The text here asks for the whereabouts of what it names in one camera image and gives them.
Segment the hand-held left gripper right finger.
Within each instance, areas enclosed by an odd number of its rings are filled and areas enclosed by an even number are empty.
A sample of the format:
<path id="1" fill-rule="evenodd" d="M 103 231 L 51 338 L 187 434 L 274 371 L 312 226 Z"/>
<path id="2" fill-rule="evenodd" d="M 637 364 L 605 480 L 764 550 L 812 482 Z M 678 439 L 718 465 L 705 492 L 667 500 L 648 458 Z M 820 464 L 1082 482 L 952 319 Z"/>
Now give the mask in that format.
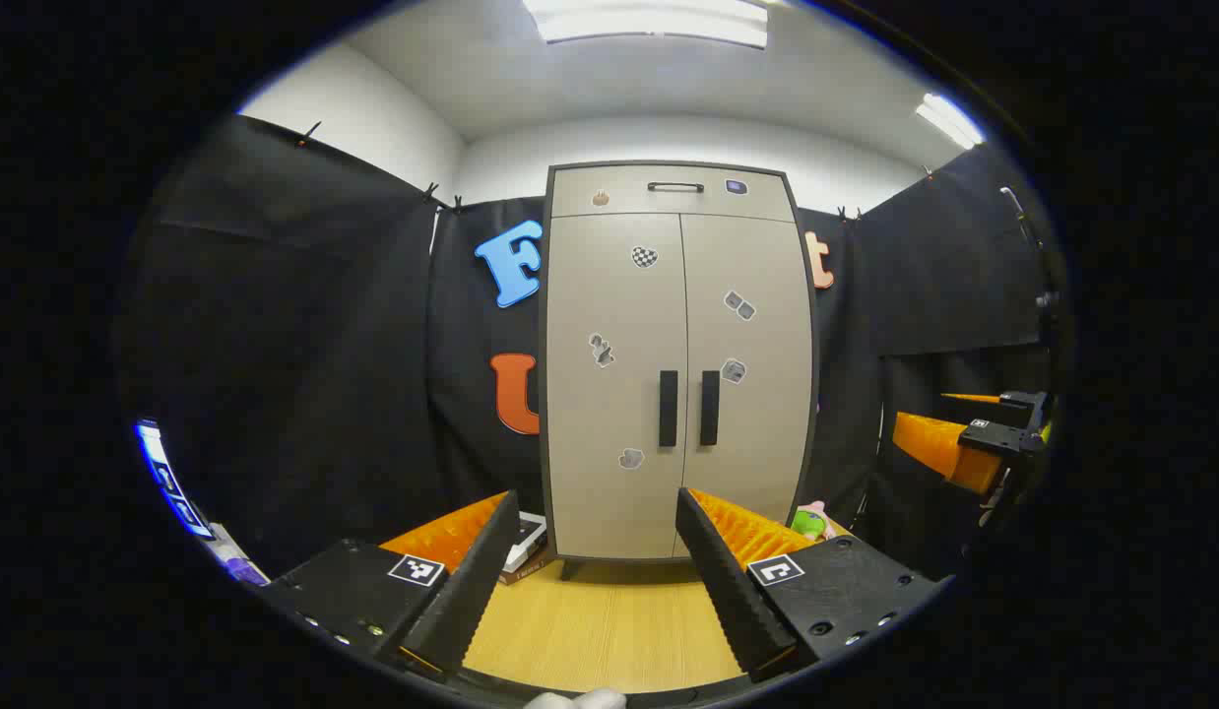
<path id="1" fill-rule="evenodd" d="M 950 591 L 848 534 L 807 538 L 705 490 L 677 491 L 675 527 L 741 671 L 755 683 L 829 672 Z"/>

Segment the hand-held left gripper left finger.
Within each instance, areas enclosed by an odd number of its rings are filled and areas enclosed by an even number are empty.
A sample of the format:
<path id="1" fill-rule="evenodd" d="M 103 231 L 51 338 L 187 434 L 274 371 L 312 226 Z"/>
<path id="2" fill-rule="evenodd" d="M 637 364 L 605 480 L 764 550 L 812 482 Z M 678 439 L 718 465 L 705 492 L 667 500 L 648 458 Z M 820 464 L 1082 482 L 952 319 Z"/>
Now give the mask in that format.
<path id="1" fill-rule="evenodd" d="M 385 545 L 343 538 L 266 585 L 266 602 L 367 663 L 449 680 L 519 529 L 518 493 L 502 490 Z"/>

